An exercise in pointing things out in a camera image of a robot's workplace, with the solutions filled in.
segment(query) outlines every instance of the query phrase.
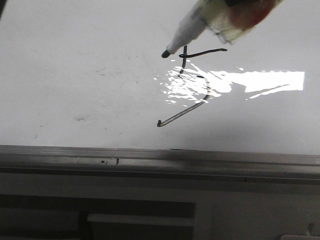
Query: marker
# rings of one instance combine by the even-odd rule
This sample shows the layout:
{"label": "marker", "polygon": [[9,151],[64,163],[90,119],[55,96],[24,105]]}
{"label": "marker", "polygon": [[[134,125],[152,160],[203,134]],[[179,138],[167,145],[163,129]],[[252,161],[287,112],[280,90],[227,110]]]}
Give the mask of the marker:
{"label": "marker", "polygon": [[232,44],[260,23],[282,0],[198,0],[181,20],[172,42],[163,52],[167,58],[197,39],[207,28],[222,43]]}

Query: dry erase marker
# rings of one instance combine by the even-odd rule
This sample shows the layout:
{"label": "dry erase marker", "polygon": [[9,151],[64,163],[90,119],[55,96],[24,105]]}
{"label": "dry erase marker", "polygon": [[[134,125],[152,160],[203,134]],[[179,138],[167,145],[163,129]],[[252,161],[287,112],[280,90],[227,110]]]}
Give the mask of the dry erase marker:
{"label": "dry erase marker", "polygon": [[181,20],[163,58],[197,39],[207,28],[232,44],[260,23],[282,0],[198,0]]}

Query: white surface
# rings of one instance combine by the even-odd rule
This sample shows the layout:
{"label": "white surface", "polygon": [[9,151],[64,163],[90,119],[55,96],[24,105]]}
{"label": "white surface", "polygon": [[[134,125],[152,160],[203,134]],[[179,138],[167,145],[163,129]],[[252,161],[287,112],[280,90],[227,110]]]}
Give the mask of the white surface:
{"label": "white surface", "polygon": [[9,0],[0,22],[0,144],[320,154],[318,0],[283,1],[232,46],[204,32],[190,53],[228,52],[186,68],[224,74],[211,82],[221,94],[157,127],[203,97],[200,78],[191,100],[185,85],[169,97],[182,61],[161,58],[194,2]]}

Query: metal ledge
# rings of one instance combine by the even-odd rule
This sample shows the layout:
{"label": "metal ledge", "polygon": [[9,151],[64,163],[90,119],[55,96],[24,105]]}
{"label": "metal ledge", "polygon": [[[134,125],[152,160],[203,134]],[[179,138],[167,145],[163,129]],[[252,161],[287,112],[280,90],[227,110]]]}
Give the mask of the metal ledge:
{"label": "metal ledge", "polygon": [[320,180],[319,155],[0,145],[0,168]]}

